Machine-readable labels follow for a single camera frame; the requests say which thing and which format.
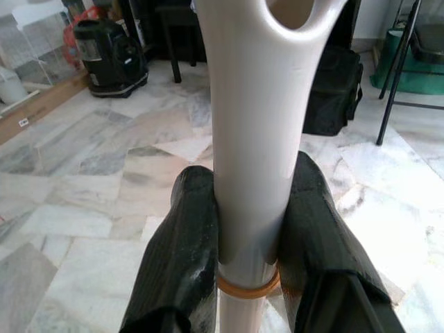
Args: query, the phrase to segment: black stool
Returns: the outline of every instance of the black stool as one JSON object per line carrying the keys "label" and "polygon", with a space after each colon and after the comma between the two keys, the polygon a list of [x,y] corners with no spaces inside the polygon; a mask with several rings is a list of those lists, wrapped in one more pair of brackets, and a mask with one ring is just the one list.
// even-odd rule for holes
{"label": "black stool", "polygon": [[174,82],[182,82],[179,64],[174,53],[173,42],[171,41],[170,27],[184,26],[187,29],[190,65],[196,66],[196,34],[199,32],[199,21],[197,15],[190,8],[191,0],[163,0],[159,1],[155,11],[160,15],[162,27],[165,34],[166,45],[173,68]]}
{"label": "black stool", "polygon": [[444,73],[409,71],[403,69],[409,46],[411,47],[412,54],[417,61],[427,62],[434,65],[444,65],[444,23],[423,24],[415,27],[421,4],[422,0],[416,0],[413,4],[409,19],[407,21],[407,25],[400,40],[400,44],[398,46],[398,49],[396,50],[395,57],[391,63],[386,80],[384,82],[384,86],[379,96],[379,99],[384,98],[384,94],[389,85],[391,73],[397,64],[395,77],[391,86],[390,96],[388,98],[387,107],[384,112],[384,118],[382,119],[381,129],[379,130],[379,135],[376,141],[376,145],[378,146],[382,145],[382,140],[384,139],[387,123],[389,122],[390,112],[394,104],[444,110],[444,106],[395,101],[396,90],[398,89],[398,84],[400,82],[402,72],[444,76]]}

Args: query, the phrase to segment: white plastic pipe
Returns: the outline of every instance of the white plastic pipe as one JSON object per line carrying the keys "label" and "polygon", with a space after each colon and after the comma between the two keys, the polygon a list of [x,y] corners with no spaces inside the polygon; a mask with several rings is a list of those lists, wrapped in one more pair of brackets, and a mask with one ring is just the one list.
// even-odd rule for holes
{"label": "white plastic pipe", "polygon": [[[196,0],[210,71],[219,273],[237,287],[273,277],[311,84],[345,2]],[[257,332],[263,301],[221,293],[222,333]]]}

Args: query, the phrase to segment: orange rubber band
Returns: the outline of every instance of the orange rubber band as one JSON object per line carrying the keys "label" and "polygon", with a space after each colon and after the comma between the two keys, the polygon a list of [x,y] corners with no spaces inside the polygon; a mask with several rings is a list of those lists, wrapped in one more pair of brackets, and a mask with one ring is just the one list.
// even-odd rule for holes
{"label": "orange rubber band", "polygon": [[217,277],[217,285],[220,290],[224,293],[233,296],[235,298],[240,298],[242,300],[254,300],[256,298],[261,298],[267,296],[280,284],[279,272],[276,269],[275,275],[270,280],[269,283],[265,284],[263,287],[257,289],[243,289],[228,283],[220,275]]}

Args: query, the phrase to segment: white bucket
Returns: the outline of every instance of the white bucket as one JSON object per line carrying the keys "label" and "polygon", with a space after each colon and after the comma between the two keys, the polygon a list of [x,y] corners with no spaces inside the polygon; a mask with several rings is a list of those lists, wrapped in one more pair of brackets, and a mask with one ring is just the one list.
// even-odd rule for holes
{"label": "white bucket", "polygon": [[28,96],[14,71],[0,67],[0,99],[7,105],[20,102]]}

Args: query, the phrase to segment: black backpack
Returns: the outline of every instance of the black backpack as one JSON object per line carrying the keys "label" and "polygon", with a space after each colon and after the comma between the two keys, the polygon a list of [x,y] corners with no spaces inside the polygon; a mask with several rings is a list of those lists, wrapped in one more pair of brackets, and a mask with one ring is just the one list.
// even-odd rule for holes
{"label": "black backpack", "polygon": [[362,98],[363,66],[359,54],[341,46],[326,46],[307,106],[303,132],[337,135]]}

